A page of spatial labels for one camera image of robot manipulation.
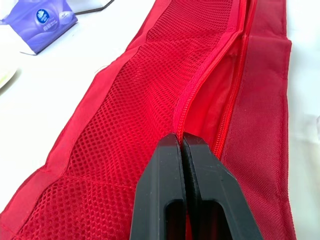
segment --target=red fabric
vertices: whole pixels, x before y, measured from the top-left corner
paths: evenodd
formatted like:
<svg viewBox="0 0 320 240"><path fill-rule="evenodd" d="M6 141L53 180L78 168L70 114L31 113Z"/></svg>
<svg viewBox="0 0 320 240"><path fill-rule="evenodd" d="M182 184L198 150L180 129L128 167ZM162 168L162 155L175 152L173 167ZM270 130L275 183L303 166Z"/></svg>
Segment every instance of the red fabric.
<svg viewBox="0 0 320 240"><path fill-rule="evenodd" d="M157 0L1 213L0 239L128 239L136 184L157 142L183 131L224 149L265 239L294 239L285 1L253 6Z"/></svg>

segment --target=white table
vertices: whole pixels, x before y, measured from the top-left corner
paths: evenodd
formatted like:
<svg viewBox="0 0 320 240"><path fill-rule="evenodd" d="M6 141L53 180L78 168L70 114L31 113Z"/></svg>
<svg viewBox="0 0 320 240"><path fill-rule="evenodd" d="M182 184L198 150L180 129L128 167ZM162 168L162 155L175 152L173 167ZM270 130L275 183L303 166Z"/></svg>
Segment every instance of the white table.
<svg viewBox="0 0 320 240"><path fill-rule="evenodd" d="M102 12L78 16L79 22L38 56L16 55L19 70L0 89L0 212L22 182L45 163L97 70L125 51L153 3L116 0ZM293 41L289 197L298 239L315 240L320 236L315 123L320 115L320 4L288 0L287 5L288 37Z"/></svg>

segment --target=white plate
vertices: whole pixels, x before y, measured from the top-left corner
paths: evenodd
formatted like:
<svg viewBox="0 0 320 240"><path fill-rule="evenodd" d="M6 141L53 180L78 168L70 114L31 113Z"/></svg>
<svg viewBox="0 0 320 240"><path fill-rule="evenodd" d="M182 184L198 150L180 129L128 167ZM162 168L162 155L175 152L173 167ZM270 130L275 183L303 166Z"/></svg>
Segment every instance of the white plate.
<svg viewBox="0 0 320 240"><path fill-rule="evenodd" d="M16 67L0 69L0 89L15 75Z"/></svg>

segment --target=red zipper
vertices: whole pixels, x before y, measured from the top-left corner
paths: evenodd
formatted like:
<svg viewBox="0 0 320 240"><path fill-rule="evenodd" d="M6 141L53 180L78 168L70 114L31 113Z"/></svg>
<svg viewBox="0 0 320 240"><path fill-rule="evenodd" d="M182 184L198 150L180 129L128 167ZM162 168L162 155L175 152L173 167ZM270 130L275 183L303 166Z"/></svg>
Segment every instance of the red zipper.
<svg viewBox="0 0 320 240"><path fill-rule="evenodd" d="M217 64L220 62L220 60L222 59L222 57L225 55L225 53L228 51L228 49L231 47L231 45L234 43L234 41L236 40L236 38L243 32L243 26L245 23L245 19L246 19L246 7L247 7L247 2L245 1L244 4L240 3L240 7L242 7L243 9L240 9L240 11L244 11L243 16L240 17L240 29L239 31L235 32L231 38L229 39L229 41L227 42L227 44L224 46L224 48L222 49L222 51L219 53L219 55L212 61L212 63L209 65L209 67L206 69L206 71L204 72L204 74L201 76L200 80L196 83L194 89L192 90L192 92L190 93L184 108L182 110L181 116L179 118L179 122L178 122L178 126L177 126L177 131L176 131L176 135L178 138L179 143L182 143L182 139L183 139L183 133L184 133L184 125L185 125L185 121L186 121L186 117L187 117L187 113L189 111L189 108L191 106L191 103L193 101L193 99L195 98L195 96L197 95L198 91L200 90L200 87L202 86L202 84L207 80L208 76L212 73L212 71L215 69L215 67L217 66Z"/></svg>
<svg viewBox="0 0 320 240"><path fill-rule="evenodd" d="M250 6L249 6L248 16L246 19L245 30L244 30L244 33L242 36L242 44L241 44L242 46L241 46L241 50L240 50L237 70L235 71L235 74L234 74L234 80L233 80L233 83L231 86L228 102L224 108L224 111L223 111L223 114L221 117L221 121L220 121L219 128L217 131L216 139L215 139L215 144L211 148L213 154L218 159L220 159L222 156L222 152L224 149L224 145L225 145L225 141L226 141L226 137L227 137L227 133L228 133L228 129L229 129L229 124L231 121L233 109L234 109L236 98L237 98L239 88L240 88L242 73L243 73L244 66L245 66L245 59L246 59L246 53L247 53L247 48L248 48L248 42L249 42L248 36L249 36L252 22L254 19L253 17L254 17L256 5L257 5L257 0L251 0Z"/></svg>

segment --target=purple tissue box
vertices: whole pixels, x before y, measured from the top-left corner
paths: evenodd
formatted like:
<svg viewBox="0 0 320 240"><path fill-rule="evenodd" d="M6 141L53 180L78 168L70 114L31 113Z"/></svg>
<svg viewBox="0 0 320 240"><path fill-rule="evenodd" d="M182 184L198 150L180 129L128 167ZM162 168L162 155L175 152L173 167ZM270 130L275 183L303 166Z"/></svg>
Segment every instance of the purple tissue box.
<svg viewBox="0 0 320 240"><path fill-rule="evenodd" d="M20 52L35 55L77 21L66 0L19 0L0 24L7 25Z"/></svg>

